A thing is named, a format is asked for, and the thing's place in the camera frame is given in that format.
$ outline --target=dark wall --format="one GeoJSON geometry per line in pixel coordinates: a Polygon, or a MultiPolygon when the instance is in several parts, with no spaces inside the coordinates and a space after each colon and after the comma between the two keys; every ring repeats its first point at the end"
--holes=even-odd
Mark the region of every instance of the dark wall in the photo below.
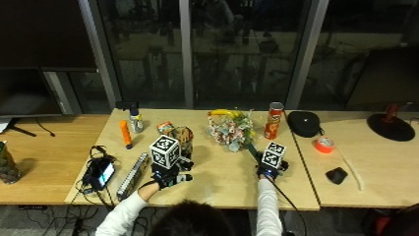
{"type": "Polygon", "coordinates": [[[77,0],[0,0],[0,67],[95,71],[77,0]]]}

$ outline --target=white sleeve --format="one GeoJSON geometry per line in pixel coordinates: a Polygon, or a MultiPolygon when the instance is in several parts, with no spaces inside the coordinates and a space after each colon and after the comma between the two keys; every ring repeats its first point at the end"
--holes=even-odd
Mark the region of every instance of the white sleeve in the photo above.
{"type": "Polygon", "coordinates": [[[148,203],[134,191],[106,215],[104,222],[96,229],[96,235],[124,235],[138,217],[140,211],[146,206],[148,203]]]}
{"type": "Polygon", "coordinates": [[[283,225],[279,220],[278,195],[275,187],[267,179],[258,183],[258,224],[257,236],[282,236],[283,225]]]}

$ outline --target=chair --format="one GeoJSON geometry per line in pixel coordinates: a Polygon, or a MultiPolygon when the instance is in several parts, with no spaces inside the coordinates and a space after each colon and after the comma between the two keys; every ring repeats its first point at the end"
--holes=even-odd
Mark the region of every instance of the chair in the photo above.
{"type": "Polygon", "coordinates": [[[376,221],[378,236],[419,236],[419,204],[376,221]]]}

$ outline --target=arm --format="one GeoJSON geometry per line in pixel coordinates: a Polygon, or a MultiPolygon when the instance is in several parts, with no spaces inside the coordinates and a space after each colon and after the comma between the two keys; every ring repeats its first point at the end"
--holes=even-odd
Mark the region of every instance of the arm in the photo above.
{"type": "Polygon", "coordinates": [[[263,174],[259,175],[259,178],[257,236],[281,236],[283,233],[283,225],[279,220],[275,187],[263,174]]]}
{"type": "Polygon", "coordinates": [[[148,206],[146,201],[160,190],[158,183],[144,186],[121,201],[97,227],[96,235],[124,235],[140,211],[148,206]]]}

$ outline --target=person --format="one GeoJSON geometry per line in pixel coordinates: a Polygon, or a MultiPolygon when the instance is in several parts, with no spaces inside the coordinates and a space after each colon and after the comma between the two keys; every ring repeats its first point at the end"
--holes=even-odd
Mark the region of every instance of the person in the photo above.
{"type": "MultiPolygon", "coordinates": [[[[271,182],[275,181],[278,170],[259,165],[258,180],[258,236],[281,236],[283,226],[279,220],[278,195],[271,182]]],[[[178,174],[178,169],[164,175],[153,176],[138,190],[117,205],[97,227],[97,236],[124,235],[132,227],[140,211],[148,206],[153,195],[178,183],[190,181],[192,176],[178,174]]],[[[208,204],[182,201],[172,206],[150,230],[149,236],[233,236],[234,231],[221,210],[208,204]]]]}

